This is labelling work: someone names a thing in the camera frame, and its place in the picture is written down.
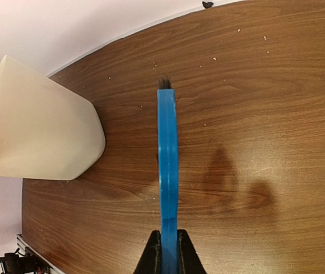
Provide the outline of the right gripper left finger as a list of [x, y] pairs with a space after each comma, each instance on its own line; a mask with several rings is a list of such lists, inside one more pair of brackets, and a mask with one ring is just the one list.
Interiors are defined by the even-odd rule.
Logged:
[[161, 273], [161, 240], [160, 232], [151, 232], [139, 262], [133, 274], [160, 274]]

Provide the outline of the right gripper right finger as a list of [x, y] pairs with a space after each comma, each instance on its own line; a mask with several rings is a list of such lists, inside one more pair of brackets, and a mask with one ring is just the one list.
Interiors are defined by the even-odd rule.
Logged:
[[194, 248], [189, 234], [184, 229], [178, 230], [178, 273], [207, 274]]

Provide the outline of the blue hand brush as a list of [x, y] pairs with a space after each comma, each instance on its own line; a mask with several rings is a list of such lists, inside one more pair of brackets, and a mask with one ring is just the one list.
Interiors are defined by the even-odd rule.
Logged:
[[157, 133], [161, 213], [161, 272], [178, 272], [178, 133], [175, 92], [169, 78], [157, 90]]

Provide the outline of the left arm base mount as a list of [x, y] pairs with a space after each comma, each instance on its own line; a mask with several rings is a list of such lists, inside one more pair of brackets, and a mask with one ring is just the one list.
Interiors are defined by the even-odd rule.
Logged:
[[24, 274], [34, 273], [36, 264], [30, 257], [20, 256], [18, 249], [15, 252], [5, 253], [0, 257], [1, 273], [5, 274]]

